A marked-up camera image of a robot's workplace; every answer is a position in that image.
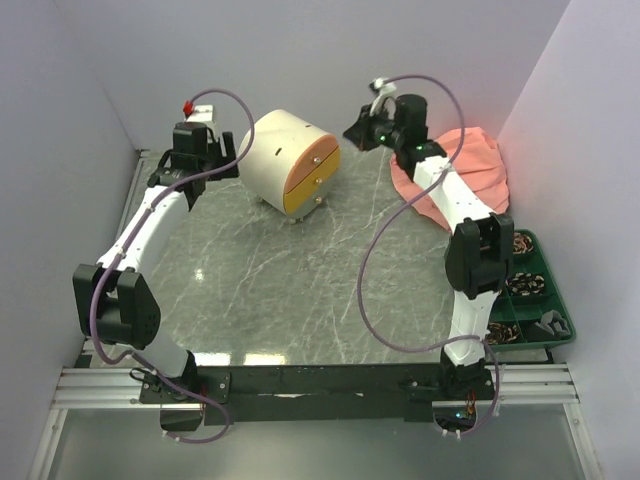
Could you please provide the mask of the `round cream drawer cabinet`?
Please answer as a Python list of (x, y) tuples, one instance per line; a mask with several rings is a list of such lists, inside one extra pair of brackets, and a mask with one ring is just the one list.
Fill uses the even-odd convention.
[(282, 109), (255, 122), (240, 149), (239, 178), (251, 193), (296, 222), (327, 196), (337, 178), (337, 138)]

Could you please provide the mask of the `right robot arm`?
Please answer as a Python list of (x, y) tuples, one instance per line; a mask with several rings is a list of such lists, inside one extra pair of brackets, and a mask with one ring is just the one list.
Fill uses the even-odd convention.
[(391, 149), (401, 171), (428, 192), (451, 230), (445, 273), (454, 291), (452, 341), (443, 346), (443, 355), (452, 365), (440, 371), (438, 385), (447, 397), (460, 398), (473, 386), (467, 367), (485, 356), (481, 340), (513, 269), (514, 223), (464, 182), (444, 148), (428, 138), (426, 117), (425, 98), (379, 93), (343, 136), (361, 151)]

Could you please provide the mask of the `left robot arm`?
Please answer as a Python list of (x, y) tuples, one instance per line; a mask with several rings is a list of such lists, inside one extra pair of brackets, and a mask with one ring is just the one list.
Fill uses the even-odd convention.
[(238, 177), (235, 159), (232, 133), (217, 133), (214, 120), (193, 114), (176, 123), (172, 147), (150, 175), (120, 237), (95, 264), (79, 265), (72, 277), (82, 332), (96, 347), (124, 347), (164, 376), (164, 389), (179, 402), (199, 392), (195, 358), (161, 332), (161, 310), (146, 277), (207, 182)]

